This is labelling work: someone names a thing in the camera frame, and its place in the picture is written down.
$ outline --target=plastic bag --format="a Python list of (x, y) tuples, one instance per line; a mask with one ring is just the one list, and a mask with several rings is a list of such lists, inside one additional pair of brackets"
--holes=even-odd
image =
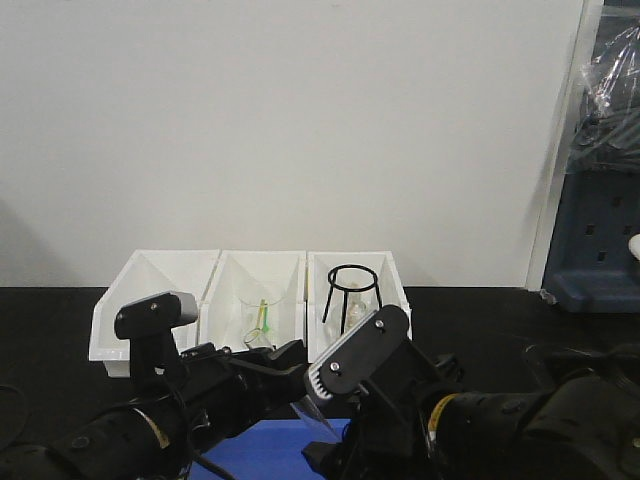
[(568, 172), (640, 172), (640, 9), (605, 7)]

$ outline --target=yellow label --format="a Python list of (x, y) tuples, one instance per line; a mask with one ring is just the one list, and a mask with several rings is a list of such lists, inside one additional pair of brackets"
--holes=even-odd
[(436, 406), (434, 407), (433, 411), (431, 412), (431, 416), (429, 417), (429, 423), (427, 426), (427, 429), (429, 430), (429, 433), (434, 433), (436, 432), (436, 430), (438, 430), (438, 422), (440, 421), (440, 417), (442, 416), (442, 412), (444, 411), (444, 407), (447, 406), (447, 404), (453, 400), (454, 398), (456, 398), (458, 395), (460, 395), (459, 393), (451, 393), (449, 395), (447, 395), (446, 397), (443, 397), (440, 399), (440, 401), (436, 404)]

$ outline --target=white plastic bin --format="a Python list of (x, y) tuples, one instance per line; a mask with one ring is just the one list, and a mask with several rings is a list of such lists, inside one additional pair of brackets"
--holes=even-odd
[[(113, 324), (126, 304), (174, 290), (195, 296), (200, 307), (219, 250), (136, 250), (93, 310), (89, 360), (101, 361), (110, 377), (129, 376), (129, 342), (119, 340)], [(173, 330), (178, 350), (196, 345), (197, 324)]]
[[(373, 270), (378, 276), (382, 304), (397, 305), (405, 311), (411, 320), (411, 308), (402, 289), (400, 276), (391, 252), (309, 252), (307, 261), (307, 348), (309, 362), (314, 362), (333, 343), (325, 325), (322, 324), (322, 317), (330, 288), (327, 275), (331, 269), (339, 265), (357, 264)], [(341, 284), (353, 282), (359, 288), (371, 283), (371, 275), (361, 270), (342, 270), (339, 279)], [(363, 292), (360, 296), (362, 302), (369, 309), (378, 309), (375, 289)], [(334, 289), (329, 311), (340, 310), (343, 299), (343, 293)], [(411, 337), (411, 327), (409, 327), (408, 335)]]
[(243, 337), (248, 327), (241, 298), (247, 285), (255, 283), (282, 295), (270, 307), (270, 318), (276, 323), (270, 325), (269, 340), (276, 347), (291, 340), (305, 340), (305, 266), (304, 251), (223, 251), (201, 309), (198, 343), (247, 350)]

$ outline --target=black table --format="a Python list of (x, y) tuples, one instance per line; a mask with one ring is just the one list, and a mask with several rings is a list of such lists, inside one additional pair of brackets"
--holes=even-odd
[[(104, 291), (0, 289), (0, 383), (20, 388), (29, 402), (21, 440), (49, 442), (131, 396), (128, 379), (108, 378), (101, 363), (87, 361), (93, 307)], [(469, 389), (533, 390), (521, 359), (531, 344), (607, 350), (640, 342), (640, 314), (568, 314), (512, 288), (408, 287), (406, 293), (415, 342), (429, 356), (455, 353)], [(15, 415), (8, 403), (0, 392), (0, 425)]]

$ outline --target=black wire stand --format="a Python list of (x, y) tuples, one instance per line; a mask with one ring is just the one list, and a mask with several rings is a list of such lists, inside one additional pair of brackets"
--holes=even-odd
[[(371, 283), (365, 287), (360, 288), (350, 288), (345, 287), (344, 285), (339, 285), (337, 282), (338, 272), (341, 270), (363, 270), (371, 275)], [(376, 290), (376, 298), (378, 299), (378, 308), (382, 308), (382, 298), (380, 297), (380, 287), (378, 286), (378, 275), (376, 272), (371, 270), (364, 265), (356, 265), (356, 264), (347, 264), (347, 265), (338, 265), (335, 268), (329, 270), (329, 274), (327, 275), (327, 280), (331, 287), (329, 288), (329, 295), (327, 297), (327, 304), (324, 307), (324, 315), (322, 315), (322, 323), (326, 323), (327, 315), (329, 314), (329, 306), (331, 305), (331, 297), (333, 296), (333, 290), (338, 289), (343, 293), (342, 299), (342, 317), (340, 320), (340, 335), (344, 333), (345, 322), (347, 320), (347, 305), (349, 305), (349, 294), (350, 293), (360, 293), (367, 292), (372, 288)]]

